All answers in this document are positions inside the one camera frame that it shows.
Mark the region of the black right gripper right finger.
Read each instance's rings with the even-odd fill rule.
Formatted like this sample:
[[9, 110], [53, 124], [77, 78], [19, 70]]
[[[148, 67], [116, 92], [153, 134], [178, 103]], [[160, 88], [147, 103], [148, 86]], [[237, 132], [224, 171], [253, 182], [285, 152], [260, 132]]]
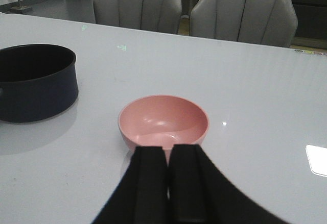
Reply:
[[173, 146], [171, 223], [284, 223], [240, 191], [199, 145]]

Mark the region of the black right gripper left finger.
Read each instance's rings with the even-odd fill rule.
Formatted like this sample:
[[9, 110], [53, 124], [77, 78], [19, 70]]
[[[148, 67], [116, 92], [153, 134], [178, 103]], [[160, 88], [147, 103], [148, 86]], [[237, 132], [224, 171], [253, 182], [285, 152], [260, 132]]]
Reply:
[[168, 180], [161, 147], [138, 146], [93, 223], [167, 223]]

